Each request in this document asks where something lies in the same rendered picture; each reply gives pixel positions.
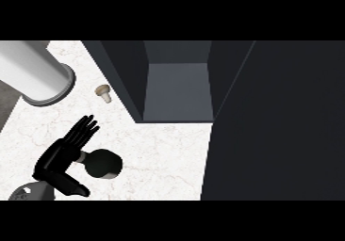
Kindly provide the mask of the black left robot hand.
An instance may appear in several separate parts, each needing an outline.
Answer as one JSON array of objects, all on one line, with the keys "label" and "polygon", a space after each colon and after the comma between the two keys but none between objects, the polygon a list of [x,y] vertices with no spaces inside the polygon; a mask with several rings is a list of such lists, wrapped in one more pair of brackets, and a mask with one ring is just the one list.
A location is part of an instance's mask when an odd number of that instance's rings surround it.
[{"label": "black left robot hand", "polygon": [[65,173],[80,159],[80,150],[99,130],[93,116],[83,116],[65,137],[50,145],[34,165],[34,179],[44,181],[65,196],[87,197],[90,191]]}]

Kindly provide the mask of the dark grey cabinet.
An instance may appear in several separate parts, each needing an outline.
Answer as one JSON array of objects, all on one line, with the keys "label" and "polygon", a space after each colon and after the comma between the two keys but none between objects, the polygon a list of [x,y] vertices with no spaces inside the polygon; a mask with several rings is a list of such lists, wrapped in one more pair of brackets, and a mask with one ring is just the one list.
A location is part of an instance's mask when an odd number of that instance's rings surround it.
[{"label": "dark grey cabinet", "polygon": [[250,40],[87,40],[83,45],[138,123],[215,121]]}]

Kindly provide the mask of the beige mushroom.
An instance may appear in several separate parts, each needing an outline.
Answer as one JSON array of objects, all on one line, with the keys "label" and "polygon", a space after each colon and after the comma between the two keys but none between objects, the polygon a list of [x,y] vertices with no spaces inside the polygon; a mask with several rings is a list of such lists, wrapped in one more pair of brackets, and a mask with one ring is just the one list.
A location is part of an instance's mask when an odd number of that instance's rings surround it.
[{"label": "beige mushroom", "polygon": [[101,85],[96,87],[95,93],[98,96],[104,98],[104,101],[107,103],[111,102],[111,97],[110,97],[110,85]]}]

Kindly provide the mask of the white cylindrical canister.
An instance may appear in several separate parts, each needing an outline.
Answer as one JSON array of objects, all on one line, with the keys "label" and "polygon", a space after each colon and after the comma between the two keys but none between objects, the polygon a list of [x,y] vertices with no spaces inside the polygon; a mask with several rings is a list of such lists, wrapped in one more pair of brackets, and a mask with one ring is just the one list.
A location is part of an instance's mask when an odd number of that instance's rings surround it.
[{"label": "white cylindrical canister", "polygon": [[0,80],[28,104],[49,106],[70,94],[77,76],[38,40],[0,40]]}]

